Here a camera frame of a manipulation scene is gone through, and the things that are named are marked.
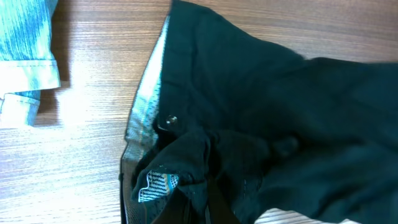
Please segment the black shorts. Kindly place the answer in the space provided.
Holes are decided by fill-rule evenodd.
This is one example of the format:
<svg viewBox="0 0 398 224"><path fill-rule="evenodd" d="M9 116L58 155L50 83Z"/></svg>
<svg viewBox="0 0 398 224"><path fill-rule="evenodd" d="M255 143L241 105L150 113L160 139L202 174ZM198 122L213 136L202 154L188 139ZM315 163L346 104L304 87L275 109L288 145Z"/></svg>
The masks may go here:
<svg viewBox="0 0 398 224"><path fill-rule="evenodd" d="M397 222L397 64L305 59L173 1L129 115L123 223Z"/></svg>

